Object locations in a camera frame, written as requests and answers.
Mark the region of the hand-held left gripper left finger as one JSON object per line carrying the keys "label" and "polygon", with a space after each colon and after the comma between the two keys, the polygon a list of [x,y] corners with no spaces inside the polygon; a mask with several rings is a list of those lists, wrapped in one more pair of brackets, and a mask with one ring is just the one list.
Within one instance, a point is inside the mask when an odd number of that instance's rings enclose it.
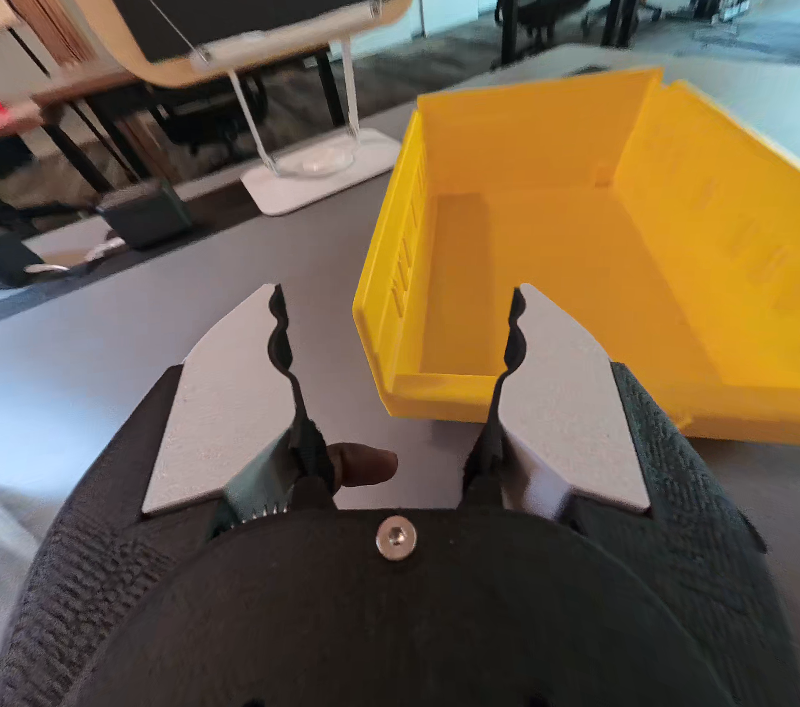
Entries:
{"label": "hand-held left gripper left finger", "polygon": [[222,498],[235,519],[286,512],[301,469],[303,404],[281,357],[283,291],[268,283],[205,333],[182,364],[142,502],[145,516]]}

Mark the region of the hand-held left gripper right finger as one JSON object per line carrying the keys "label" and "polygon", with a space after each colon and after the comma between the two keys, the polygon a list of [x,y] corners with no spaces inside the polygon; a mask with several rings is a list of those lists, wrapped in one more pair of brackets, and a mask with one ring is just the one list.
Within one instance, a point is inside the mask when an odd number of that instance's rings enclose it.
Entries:
{"label": "hand-held left gripper right finger", "polygon": [[529,283],[514,293],[505,372],[487,428],[499,432],[506,508],[548,521],[576,497],[634,515],[650,510],[608,354]]}

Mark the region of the yellow plastic bin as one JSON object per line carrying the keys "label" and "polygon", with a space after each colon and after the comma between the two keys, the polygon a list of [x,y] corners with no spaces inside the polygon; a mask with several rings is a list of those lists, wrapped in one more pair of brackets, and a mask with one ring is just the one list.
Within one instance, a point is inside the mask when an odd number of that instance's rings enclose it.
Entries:
{"label": "yellow plastic bin", "polygon": [[418,98],[353,304],[390,415],[485,422],[528,283],[687,436],[798,444],[798,155],[662,80]]}

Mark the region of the grey desk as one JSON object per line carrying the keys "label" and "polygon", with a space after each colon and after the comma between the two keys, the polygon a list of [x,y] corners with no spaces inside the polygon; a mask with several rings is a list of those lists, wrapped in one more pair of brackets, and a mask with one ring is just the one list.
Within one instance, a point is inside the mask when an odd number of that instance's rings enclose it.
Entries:
{"label": "grey desk", "polygon": [[[566,46],[484,83],[595,65],[664,67],[798,152],[798,68]],[[310,414],[329,441],[392,449],[400,469],[344,507],[455,506],[475,427],[385,412],[351,314],[387,175],[283,218],[259,216],[2,320],[2,544],[31,558],[65,497],[164,369],[265,283],[283,285]],[[798,451],[698,443],[778,555],[798,542]]]}

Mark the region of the person's left hand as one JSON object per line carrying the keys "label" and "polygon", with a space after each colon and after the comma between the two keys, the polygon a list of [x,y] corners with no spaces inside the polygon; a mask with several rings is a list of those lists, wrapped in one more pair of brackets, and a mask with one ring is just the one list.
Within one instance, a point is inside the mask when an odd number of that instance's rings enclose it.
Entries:
{"label": "person's left hand", "polygon": [[334,469],[334,492],[390,481],[398,470],[397,455],[365,444],[337,443],[327,447]]}

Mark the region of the black cube device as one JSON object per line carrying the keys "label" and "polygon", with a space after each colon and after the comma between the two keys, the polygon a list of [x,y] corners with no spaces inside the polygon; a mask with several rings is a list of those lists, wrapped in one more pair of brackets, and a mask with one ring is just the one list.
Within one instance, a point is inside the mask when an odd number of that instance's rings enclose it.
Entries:
{"label": "black cube device", "polygon": [[195,226],[173,186],[150,179],[106,194],[95,212],[133,250],[141,251],[181,236]]}
{"label": "black cube device", "polygon": [[18,289],[29,280],[26,267],[37,257],[14,233],[1,228],[1,289]]}

